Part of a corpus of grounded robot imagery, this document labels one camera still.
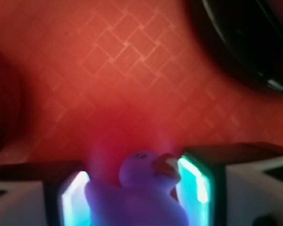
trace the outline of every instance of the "dark round object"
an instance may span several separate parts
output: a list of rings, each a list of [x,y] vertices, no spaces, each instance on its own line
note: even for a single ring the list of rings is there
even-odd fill
[[[18,75],[0,53],[0,150],[16,128],[19,111]]]
[[[257,80],[283,94],[283,26],[266,0],[187,2],[200,42],[216,62],[253,88]]]

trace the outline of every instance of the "duck eye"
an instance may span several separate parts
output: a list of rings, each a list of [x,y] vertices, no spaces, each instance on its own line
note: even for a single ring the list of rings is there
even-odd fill
[[[147,155],[143,154],[143,153],[140,153],[140,154],[137,154],[136,157],[139,158],[139,159],[144,159],[144,158],[147,157]]]

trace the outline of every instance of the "diamond pattern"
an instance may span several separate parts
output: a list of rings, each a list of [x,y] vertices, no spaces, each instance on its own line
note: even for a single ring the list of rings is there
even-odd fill
[[[20,71],[24,106],[21,135],[0,164],[80,159],[91,176],[117,183],[122,159],[140,148],[283,145],[283,96],[219,68],[185,8],[177,0],[0,0],[0,50]]]

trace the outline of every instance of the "cyan light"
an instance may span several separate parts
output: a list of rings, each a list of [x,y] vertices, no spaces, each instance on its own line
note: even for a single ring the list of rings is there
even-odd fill
[[[179,203],[186,211],[189,225],[209,225],[209,179],[187,158],[178,160],[181,181],[176,185]]]
[[[85,171],[80,171],[62,194],[65,226],[90,226],[90,207],[85,197],[85,185],[90,181]]]

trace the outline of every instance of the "toy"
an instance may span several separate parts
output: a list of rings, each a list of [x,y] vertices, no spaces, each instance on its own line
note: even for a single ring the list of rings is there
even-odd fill
[[[86,185],[93,225],[188,225],[183,208],[170,195],[180,180],[171,154],[133,153],[123,162],[119,179],[122,187],[97,180]]]

